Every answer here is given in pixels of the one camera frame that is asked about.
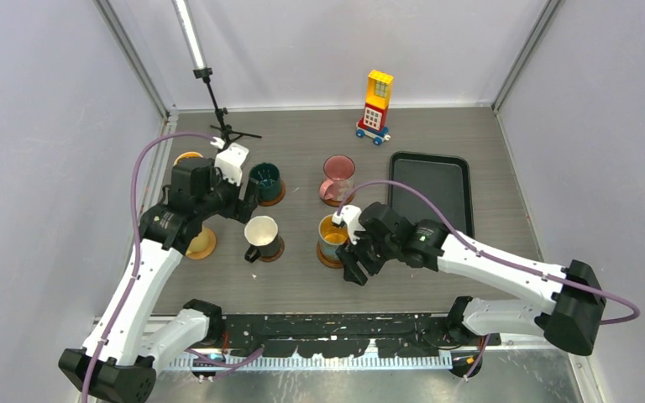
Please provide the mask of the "dark green mug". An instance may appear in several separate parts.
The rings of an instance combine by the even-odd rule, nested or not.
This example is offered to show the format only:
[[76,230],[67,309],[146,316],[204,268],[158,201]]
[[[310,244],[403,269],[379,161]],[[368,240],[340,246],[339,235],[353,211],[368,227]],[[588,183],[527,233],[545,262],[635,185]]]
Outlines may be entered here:
[[275,186],[281,181],[281,173],[278,167],[269,162],[255,165],[249,172],[249,177],[255,178],[262,186]]

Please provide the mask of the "blue mug yellow inside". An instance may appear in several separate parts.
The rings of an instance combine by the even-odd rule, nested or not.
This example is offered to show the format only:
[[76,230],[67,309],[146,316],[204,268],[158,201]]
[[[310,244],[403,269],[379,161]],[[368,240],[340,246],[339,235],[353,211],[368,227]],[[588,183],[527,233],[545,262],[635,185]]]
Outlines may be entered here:
[[344,245],[348,240],[348,234],[344,228],[338,228],[333,225],[333,215],[329,214],[321,219],[317,227],[318,241],[328,244]]

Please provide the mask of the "white patterned mug orange inside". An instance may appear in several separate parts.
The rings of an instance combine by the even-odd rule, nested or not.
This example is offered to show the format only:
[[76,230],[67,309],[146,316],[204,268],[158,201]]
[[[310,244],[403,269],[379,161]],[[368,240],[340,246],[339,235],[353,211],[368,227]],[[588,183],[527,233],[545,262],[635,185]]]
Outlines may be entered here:
[[200,159],[202,158],[203,155],[201,153],[198,153],[196,151],[187,151],[185,153],[182,153],[178,155],[175,159],[174,165],[180,164],[183,160],[189,160],[189,159]]

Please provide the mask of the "pink mug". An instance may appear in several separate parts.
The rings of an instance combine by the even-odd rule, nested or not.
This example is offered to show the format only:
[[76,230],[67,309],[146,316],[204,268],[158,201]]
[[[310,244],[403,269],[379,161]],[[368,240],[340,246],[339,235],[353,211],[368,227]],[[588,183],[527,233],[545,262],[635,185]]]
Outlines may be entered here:
[[346,192],[354,187],[354,173],[355,164],[347,155],[328,157],[323,164],[324,179],[318,188],[320,199],[329,206],[337,207]]

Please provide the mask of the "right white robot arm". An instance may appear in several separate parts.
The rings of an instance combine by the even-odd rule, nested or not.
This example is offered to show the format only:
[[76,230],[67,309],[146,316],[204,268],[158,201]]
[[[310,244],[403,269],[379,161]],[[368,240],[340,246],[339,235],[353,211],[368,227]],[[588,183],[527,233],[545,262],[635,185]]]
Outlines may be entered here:
[[441,336],[467,344],[482,336],[514,333],[542,337],[567,353],[593,353],[606,299],[594,270],[574,260],[567,267],[525,259],[482,244],[449,226],[424,219],[409,222],[375,202],[347,205],[332,223],[349,236],[336,254],[343,277],[364,285],[386,262],[477,280],[510,294],[510,300],[459,296],[444,319]]

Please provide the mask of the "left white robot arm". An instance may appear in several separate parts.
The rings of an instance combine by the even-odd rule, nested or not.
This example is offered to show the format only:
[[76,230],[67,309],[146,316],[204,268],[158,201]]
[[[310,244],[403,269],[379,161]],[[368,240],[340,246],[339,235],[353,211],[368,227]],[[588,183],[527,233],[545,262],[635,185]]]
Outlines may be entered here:
[[81,392],[107,402],[145,402],[157,374],[195,343],[217,346],[225,333],[220,306],[192,299],[150,336],[144,328],[164,285],[208,218],[246,223],[257,206],[258,183],[242,183],[243,156],[190,158],[176,164],[158,203],[138,215],[136,240],[106,311],[80,348],[58,366]]

